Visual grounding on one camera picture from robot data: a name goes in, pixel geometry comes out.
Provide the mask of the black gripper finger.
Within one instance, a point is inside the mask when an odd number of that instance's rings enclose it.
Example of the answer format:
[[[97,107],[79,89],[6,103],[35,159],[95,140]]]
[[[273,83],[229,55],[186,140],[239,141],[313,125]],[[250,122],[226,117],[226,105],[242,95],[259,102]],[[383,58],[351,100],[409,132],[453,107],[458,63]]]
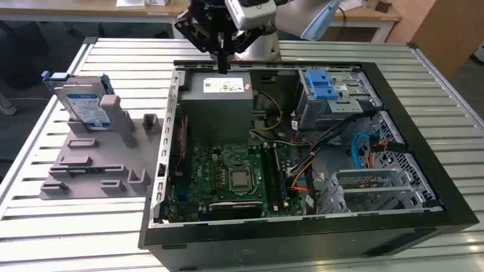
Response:
[[[199,51],[210,53],[218,64],[218,72],[225,74],[225,54],[219,42],[218,32],[210,31],[203,25],[194,23],[194,14],[190,10],[181,13],[174,26]]]
[[[257,39],[266,32],[267,27],[261,26],[245,31],[239,36],[237,36],[237,30],[231,29],[225,31],[223,39],[223,74],[227,74],[230,69],[231,58],[235,53],[243,53],[247,48],[253,45]]]

